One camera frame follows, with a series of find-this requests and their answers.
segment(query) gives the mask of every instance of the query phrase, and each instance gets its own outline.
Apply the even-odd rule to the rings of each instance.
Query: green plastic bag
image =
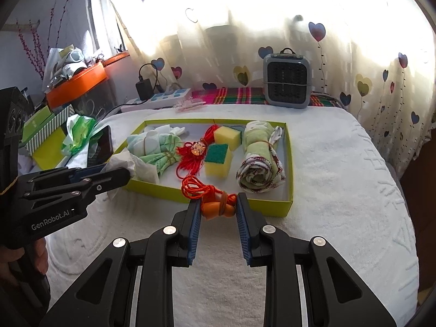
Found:
[[[75,114],[67,120],[67,136],[60,147],[64,156],[78,153],[88,142],[91,131],[97,121],[95,119]]]

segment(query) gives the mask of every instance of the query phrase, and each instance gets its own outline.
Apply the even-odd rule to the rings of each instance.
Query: sponge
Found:
[[[241,132],[221,126],[214,131],[215,144],[227,144],[230,151],[235,151],[241,145]]]
[[[204,169],[208,177],[226,178],[232,164],[232,152],[227,144],[212,144],[204,158]]]

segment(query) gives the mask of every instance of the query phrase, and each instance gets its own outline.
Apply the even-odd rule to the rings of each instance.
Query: human hand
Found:
[[[40,238],[34,242],[34,251],[34,267],[41,274],[45,275],[49,269],[49,254],[47,252],[45,238]],[[18,260],[24,253],[24,248],[8,249],[5,246],[0,246],[0,278],[3,278],[13,285],[18,285],[17,280],[9,270],[8,263]]]

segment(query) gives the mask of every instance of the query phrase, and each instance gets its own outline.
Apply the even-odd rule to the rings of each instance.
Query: metal screw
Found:
[[[172,235],[175,234],[177,229],[174,226],[167,226],[163,229],[163,233],[165,235]]]
[[[315,237],[313,239],[313,243],[316,244],[317,246],[324,246],[326,244],[326,240],[324,240],[322,237]]]
[[[113,245],[116,248],[123,247],[125,244],[126,244],[126,240],[123,238],[116,238],[115,240],[113,240]]]
[[[267,234],[273,234],[275,232],[275,227],[272,225],[265,225],[262,228],[263,232],[267,233]]]

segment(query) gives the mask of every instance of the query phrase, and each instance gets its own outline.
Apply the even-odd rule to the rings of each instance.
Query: small fan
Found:
[[[271,105],[306,108],[311,91],[310,62],[295,53],[269,54],[263,60],[265,98]]]

